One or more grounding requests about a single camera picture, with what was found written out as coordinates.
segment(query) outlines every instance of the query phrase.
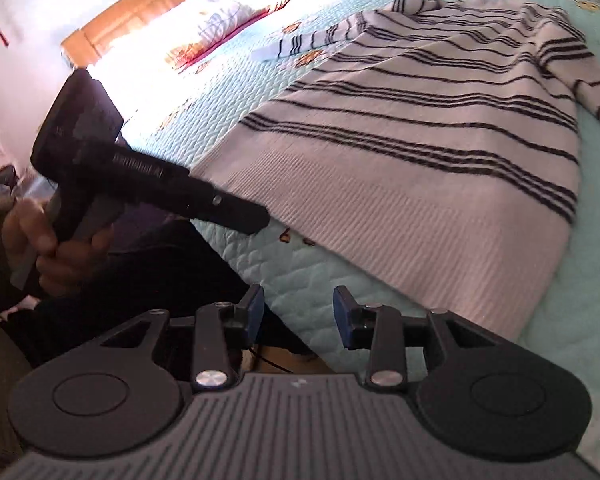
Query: circular pad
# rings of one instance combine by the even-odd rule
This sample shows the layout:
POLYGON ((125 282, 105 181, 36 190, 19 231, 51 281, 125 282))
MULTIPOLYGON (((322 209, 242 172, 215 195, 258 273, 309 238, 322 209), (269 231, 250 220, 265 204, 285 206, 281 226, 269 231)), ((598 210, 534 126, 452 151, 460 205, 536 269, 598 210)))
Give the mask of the circular pad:
POLYGON ((471 395, 478 406, 504 416, 532 413, 544 402, 542 386, 520 374, 495 374, 478 379, 471 395))
POLYGON ((12 391, 18 436, 45 454, 85 459, 144 444, 180 412, 178 383, 130 349, 77 349, 33 370, 12 391))
POLYGON ((69 415, 97 416, 115 410, 125 402, 129 387, 108 374, 70 377, 54 391, 56 406, 69 415))
POLYGON ((575 449, 591 416, 574 375, 515 345, 456 350, 419 384, 416 403, 449 446, 505 462, 575 449))

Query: person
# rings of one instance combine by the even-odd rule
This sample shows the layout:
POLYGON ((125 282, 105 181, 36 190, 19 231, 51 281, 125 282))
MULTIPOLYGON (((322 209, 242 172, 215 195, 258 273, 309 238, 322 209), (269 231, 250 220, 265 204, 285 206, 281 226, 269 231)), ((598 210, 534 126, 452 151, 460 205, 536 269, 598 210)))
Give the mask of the person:
MULTIPOLYGON (((112 228, 89 242, 58 243, 39 202, 0 198, 0 313, 25 293, 9 283, 28 244, 40 254, 41 301, 0 321, 0 470, 22 450, 7 416, 8 394, 32 368, 152 308, 191 316, 216 301, 237 303, 247 285, 190 221, 166 222, 110 253, 112 228)), ((297 354, 305 344, 268 308, 256 339, 297 354)))

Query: wooden headboard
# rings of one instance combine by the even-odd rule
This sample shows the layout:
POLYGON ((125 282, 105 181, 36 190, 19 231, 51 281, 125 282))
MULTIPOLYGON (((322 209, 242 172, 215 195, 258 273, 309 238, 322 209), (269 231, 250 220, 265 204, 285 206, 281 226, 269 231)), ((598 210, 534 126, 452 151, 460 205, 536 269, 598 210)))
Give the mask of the wooden headboard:
POLYGON ((184 0, 119 0, 62 42, 65 56, 78 67, 96 63, 111 42, 147 25, 184 0))

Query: red tassel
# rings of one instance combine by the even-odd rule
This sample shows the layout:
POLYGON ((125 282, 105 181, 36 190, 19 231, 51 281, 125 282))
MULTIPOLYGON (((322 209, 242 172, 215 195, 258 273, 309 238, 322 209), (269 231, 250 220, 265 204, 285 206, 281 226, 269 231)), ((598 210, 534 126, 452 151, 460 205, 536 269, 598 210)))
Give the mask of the red tassel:
POLYGON ((7 38, 5 37, 5 35, 2 33, 2 31, 0 30, 0 39, 2 40, 2 44, 5 47, 9 47, 9 41, 7 40, 7 38))

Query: floor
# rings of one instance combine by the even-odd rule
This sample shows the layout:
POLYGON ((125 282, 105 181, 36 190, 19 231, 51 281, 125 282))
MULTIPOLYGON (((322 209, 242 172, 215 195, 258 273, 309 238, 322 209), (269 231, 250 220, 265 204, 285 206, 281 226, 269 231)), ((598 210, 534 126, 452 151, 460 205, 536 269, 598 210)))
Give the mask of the floor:
MULTIPOLYGON (((262 346, 256 348, 256 352, 262 355, 265 359, 272 361, 278 366, 282 366, 295 374, 333 374, 333 371, 324 363, 318 356, 313 355, 309 358, 298 356, 289 353, 282 348, 272 346, 262 346)), ((251 369, 254 372, 281 374, 281 370, 267 364, 263 360, 253 358, 250 360, 251 354, 247 352, 249 357, 242 361, 243 369, 251 369)))

